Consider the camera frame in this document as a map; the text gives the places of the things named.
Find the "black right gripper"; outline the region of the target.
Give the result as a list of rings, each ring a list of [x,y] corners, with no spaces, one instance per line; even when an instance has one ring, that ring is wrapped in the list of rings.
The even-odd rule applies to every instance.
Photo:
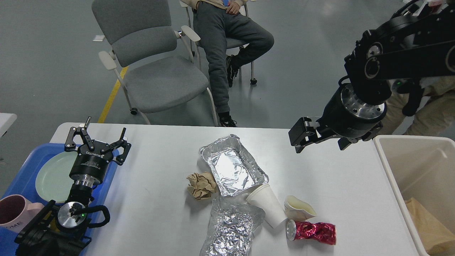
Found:
[[[301,153],[311,144],[338,138],[339,148],[344,150],[359,140],[368,141],[374,137],[382,128],[380,122],[386,113],[386,103],[365,103],[351,84],[343,84],[325,106],[322,117],[318,120],[302,117],[291,127],[288,132],[290,144],[296,153]]]

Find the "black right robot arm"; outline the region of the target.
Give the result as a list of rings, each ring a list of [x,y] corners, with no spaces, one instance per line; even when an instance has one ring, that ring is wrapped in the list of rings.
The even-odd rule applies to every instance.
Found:
[[[320,118],[300,118],[289,130],[297,153],[337,138],[341,150],[369,141],[382,129],[393,79],[454,75],[454,4],[425,17],[406,14],[414,1],[367,30],[344,59],[346,76]]]

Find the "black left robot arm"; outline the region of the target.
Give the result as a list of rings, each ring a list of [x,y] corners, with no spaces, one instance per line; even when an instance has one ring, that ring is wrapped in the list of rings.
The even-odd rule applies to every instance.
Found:
[[[94,188],[100,185],[111,162],[122,165],[131,144],[123,128],[118,141],[107,144],[92,139],[88,132],[91,117],[78,127],[71,127],[65,152],[77,156],[69,177],[73,180],[67,200],[58,206],[50,200],[15,238],[17,256],[78,256],[92,238],[87,229],[100,228],[110,221],[104,205],[91,206]]]

